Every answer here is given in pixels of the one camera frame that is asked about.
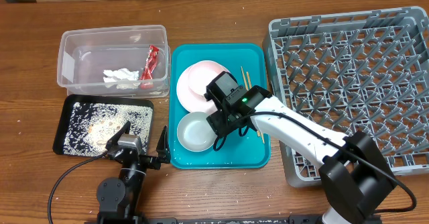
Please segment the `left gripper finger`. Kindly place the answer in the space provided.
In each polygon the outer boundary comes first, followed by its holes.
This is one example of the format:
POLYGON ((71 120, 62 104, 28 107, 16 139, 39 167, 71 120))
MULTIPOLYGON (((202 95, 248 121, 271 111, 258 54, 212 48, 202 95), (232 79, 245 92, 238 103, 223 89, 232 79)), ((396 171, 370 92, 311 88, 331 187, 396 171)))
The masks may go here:
POLYGON ((171 154, 168 144, 168 127, 165 125, 162 134, 159 138, 156 152, 158 153, 158 160, 162 164, 169 164, 171 160, 171 154))
POLYGON ((131 128, 131 122, 130 121, 126 121, 124 126, 117 132, 115 133, 109 140, 108 140, 108 144, 116 144, 120 137, 124 134, 129 134, 131 128))

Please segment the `grey bowl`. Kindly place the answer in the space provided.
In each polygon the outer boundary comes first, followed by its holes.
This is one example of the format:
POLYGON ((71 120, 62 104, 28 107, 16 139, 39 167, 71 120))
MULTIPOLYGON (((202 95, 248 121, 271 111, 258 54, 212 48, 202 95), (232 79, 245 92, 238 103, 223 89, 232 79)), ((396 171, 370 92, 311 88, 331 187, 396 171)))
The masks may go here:
POLYGON ((214 144, 217 135, 212 130, 205 112, 192 112, 185 115, 177 126, 178 141, 191 152, 203 152, 214 144))

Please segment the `rice and food scraps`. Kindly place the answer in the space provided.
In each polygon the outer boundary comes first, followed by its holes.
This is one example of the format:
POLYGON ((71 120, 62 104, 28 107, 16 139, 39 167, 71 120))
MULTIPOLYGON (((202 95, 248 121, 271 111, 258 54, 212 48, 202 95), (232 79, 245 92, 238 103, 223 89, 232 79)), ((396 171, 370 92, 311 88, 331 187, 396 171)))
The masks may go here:
POLYGON ((126 122, 131 123, 129 133, 141 139, 141 148, 147 152, 153 109, 137 105, 107 103, 75 103, 70 122, 63 137, 63 153, 93 157, 102 154, 108 140, 126 122))

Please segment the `white napkin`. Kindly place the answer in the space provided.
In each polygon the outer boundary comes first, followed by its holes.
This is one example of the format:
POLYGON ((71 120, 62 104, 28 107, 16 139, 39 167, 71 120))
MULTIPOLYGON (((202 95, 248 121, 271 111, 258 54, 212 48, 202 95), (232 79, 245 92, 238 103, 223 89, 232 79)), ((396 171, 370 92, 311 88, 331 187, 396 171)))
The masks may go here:
POLYGON ((136 82, 139 79, 139 71, 130 71, 127 68, 119 70, 104 70, 103 80, 107 88, 116 86, 117 89, 136 89, 140 83, 136 82))

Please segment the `small pink plate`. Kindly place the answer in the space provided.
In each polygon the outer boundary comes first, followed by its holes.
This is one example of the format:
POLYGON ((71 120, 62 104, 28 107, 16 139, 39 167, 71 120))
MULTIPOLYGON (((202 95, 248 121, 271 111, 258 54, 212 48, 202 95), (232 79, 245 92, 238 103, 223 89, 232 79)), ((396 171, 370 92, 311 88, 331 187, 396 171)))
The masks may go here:
POLYGON ((224 66, 212 60, 193 64, 188 72, 188 86, 197 95, 206 93, 206 86, 222 72, 229 72, 224 66))

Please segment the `red snack wrapper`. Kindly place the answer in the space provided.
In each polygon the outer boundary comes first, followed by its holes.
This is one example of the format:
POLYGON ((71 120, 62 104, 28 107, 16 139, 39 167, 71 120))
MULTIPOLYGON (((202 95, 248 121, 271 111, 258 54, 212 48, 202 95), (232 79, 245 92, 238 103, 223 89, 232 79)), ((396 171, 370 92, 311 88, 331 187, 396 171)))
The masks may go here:
POLYGON ((155 47, 154 45, 149 46, 149 52, 146 59, 145 68, 143 69, 143 73, 140 76, 140 80, 144 80, 143 83, 140 84, 141 89, 150 89, 153 87, 153 82, 149 80, 153 79, 153 71, 155 67, 158 65, 158 53, 160 49, 155 47))

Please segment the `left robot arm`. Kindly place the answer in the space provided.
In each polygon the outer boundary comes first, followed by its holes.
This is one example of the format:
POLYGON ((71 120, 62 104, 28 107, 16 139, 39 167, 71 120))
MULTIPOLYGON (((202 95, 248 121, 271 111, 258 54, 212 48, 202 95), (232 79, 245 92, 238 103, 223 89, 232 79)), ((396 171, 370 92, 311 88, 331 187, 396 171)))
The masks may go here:
POLYGON ((121 164, 118 177, 106 178, 97 187, 97 223, 149 223, 137 210, 146 172, 159 170, 171 160, 168 128, 164 127, 157 144, 157 156, 143 153, 141 138, 131 135, 131 123, 113 135, 106 144, 107 157, 121 164))

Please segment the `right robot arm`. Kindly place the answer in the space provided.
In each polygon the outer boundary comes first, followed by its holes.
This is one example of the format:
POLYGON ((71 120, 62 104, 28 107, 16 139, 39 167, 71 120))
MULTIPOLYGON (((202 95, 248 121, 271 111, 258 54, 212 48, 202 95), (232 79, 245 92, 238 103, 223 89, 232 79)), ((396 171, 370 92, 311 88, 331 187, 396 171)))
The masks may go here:
POLYGON ((279 139, 319 172, 330 209, 322 223, 364 223, 396 187, 394 175, 373 139, 327 129, 286 107, 259 86, 207 87, 217 111, 207 119, 218 138, 248 127, 279 139))

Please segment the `black food waste tray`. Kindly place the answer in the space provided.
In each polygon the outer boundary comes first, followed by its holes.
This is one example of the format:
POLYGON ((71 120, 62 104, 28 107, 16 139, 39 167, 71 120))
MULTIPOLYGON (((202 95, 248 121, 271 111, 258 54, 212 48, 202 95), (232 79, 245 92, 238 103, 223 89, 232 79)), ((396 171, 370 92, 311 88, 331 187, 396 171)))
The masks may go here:
POLYGON ((121 97, 102 97, 102 96, 93 96, 93 95, 69 95, 64 102, 60 121, 56 131, 56 136, 54 138, 54 143, 52 149, 55 154, 66 155, 63 153, 63 137, 66 135, 66 129, 70 122, 70 114, 72 111, 73 104, 75 103, 107 103, 107 104, 116 104, 116 105, 137 105, 137 106, 146 106, 153 109, 154 118, 154 104, 145 99, 130 99, 130 98, 121 98, 121 97))

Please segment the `clear plastic waste bin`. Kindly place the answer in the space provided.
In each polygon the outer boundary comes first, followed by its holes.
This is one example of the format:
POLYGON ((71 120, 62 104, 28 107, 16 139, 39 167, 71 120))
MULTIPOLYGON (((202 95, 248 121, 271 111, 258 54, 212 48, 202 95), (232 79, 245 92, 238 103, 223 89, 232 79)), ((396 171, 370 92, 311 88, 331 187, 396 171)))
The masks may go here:
POLYGON ((165 97, 170 90, 170 47, 162 25, 102 27, 64 32, 60 41, 57 83, 68 94, 135 98, 165 97), (145 68, 149 46, 159 48, 150 89, 107 88, 104 70, 145 68))

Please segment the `grey dishwasher rack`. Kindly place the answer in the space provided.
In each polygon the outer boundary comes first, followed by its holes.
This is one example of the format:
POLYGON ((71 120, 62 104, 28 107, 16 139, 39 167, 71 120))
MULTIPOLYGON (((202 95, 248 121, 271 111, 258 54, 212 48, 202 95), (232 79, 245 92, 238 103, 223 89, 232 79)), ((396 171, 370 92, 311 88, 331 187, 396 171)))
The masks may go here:
POLYGON ((428 14, 400 7, 275 19, 274 95, 304 117, 369 134, 397 176, 428 172, 428 14))

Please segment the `large white round plate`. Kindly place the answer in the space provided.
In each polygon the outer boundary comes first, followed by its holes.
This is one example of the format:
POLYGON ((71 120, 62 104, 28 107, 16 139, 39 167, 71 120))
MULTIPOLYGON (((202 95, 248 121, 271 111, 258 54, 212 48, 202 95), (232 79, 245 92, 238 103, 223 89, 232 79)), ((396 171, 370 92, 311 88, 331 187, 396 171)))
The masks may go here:
POLYGON ((188 86, 188 74, 190 67, 188 67, 179 77, 176 84, 176 94, 180 104, 188 112, 205 112, 207 114, 214 113, 217 108, 213 101, 206 101, 200 95, 194 93, 188 86))

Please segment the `teal plastic serving tray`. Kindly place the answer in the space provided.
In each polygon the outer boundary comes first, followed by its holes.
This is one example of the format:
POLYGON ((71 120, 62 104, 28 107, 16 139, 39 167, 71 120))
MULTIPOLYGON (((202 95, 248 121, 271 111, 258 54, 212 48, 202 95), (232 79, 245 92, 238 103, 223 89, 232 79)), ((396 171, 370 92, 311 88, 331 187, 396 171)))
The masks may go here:
POLYGON ((263 51, 255 44, 184 44, 177 47, 172 53, 170 77, 168 143, 172 155, 171 164, 185 170, 265 166, 271 155, 270 137, 265 134, 264 138, 260 138, 251 129, 244 137, 239 136, 238 131, 230 133, 217 152, 213 148, 191 152, 180 144, 177 126, 188 111, 178 100, 176 84, 182 72, 201 60, 213 60, 223 65, 239 84, 243 84, 242 75, 248 72, 252 85, 267 88, 263 51))

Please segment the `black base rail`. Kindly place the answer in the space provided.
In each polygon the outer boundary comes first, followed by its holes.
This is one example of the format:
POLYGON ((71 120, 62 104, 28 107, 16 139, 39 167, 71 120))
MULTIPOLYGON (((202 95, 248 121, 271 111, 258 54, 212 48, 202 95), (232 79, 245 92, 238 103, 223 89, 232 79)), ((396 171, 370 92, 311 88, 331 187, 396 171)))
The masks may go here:
POLYGON ((128 219, 100 219, 90 221, 90 224, 319 224, 322 223, 321 215, 290 215, 289 217, 280 218, 251 218, 251 219, 182 219, 175 218, 157 218, 147 219, 137 217, 132 220, 128 219))

